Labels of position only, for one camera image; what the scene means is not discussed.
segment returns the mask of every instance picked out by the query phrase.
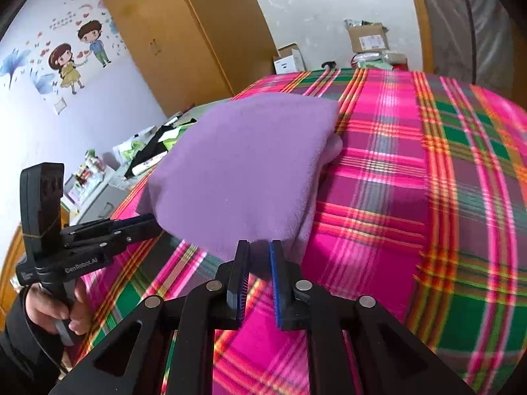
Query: blue shirt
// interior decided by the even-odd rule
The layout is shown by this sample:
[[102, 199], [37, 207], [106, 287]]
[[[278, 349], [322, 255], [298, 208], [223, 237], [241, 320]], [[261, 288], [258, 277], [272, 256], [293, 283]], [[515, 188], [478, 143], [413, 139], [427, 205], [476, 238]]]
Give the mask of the blue shirt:
[[90, 44], [90, 50], [94, 53], [94, 54], [97, 54], [99, 52], [102, 52], [104, 50], [104, 46], [102, 45], [102, 41], [101, 40], [96, 40], [94, 41], [93, 43]]

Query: cartoon girl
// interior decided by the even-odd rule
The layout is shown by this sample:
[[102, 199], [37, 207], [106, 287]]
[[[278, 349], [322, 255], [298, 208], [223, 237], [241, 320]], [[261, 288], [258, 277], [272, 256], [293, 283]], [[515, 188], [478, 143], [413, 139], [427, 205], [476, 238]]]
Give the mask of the cartoon girl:
[[49, 55], [49, 66], [52, 70], [59, 71], [62, 79], [61, 87], [71, 86], [71, 93], [77, 94], [75, 91], [75, 82], [82, 88], [84, 86], [81, 83], [81, 75], [76, 70], [77, 67], [81, 67], [85, 63], [76, 65], [73, 62], [73, 54], [71, 52], [71, 46], [68, 43], [62, 43], [57, 46]]

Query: bed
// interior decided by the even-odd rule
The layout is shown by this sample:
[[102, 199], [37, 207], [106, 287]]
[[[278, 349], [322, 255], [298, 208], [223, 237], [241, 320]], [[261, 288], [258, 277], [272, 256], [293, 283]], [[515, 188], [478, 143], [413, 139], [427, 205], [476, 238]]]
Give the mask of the bed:
[[[266, 92], [340, 104], [344, 149], [322, 175], [304, 276], [374, 296], [477, 393], [499, 390], [527, 347], [524, 110], [448, 78], [367, 69], [270, 76], [234, 99]], [[146, 180], [114, 218], [136, 215]], [[128, 247], [85, 276], [95, 320], [73, 362], [141, 299], [186, 295], [219, 264], [168, 233]], [[309, 393], [305, 335], [274, 328], [268, 282], [251, 276], [243, 328], [216, 333], [213, 380], [214, 394]]]

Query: metal bolt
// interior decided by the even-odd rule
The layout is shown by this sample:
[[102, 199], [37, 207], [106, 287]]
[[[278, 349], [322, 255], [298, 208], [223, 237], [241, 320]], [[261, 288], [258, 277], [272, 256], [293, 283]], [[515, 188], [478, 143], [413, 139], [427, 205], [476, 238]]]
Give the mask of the metal bolt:
[[161, 299], [157, 295], [151, 295], [144, 301], [144, 305], [148, 308], [156, 308], [161, 304]]
[[363, 295], [359, 299], [359, 304], [362, 307], [372, 308], [373, 306], [375, 306], [377, 304], [377, 302], [375, 301], [375, 299], [371, 295]]
[[296, 286], [299, 291], [309, 291], [313, 288], [313, 284], [305, 279], [298, 281], [294, 286]]
[[219, 291], [223, 287], [223, 284], [220, 281], [209, 281], [207, 282], [207, 290], [209, 291]]

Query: person's left hand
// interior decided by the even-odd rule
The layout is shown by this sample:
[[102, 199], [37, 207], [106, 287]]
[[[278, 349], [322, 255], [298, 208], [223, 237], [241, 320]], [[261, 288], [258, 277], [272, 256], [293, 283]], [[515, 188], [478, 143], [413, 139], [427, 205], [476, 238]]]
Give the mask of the person's left hand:
[[55, 319], [68, 318], [71, 319], [69, 329], [77, 335], [86, 334], [91, 326], [92, 314], [82, 279], [78, 279], [75, 285], [75, 298], [71, 310], [68, 310], [65, 304], [44, 293], [38, 284], [33, 284], [26, 297], [27, 316], [50, 334], [58, 334]]

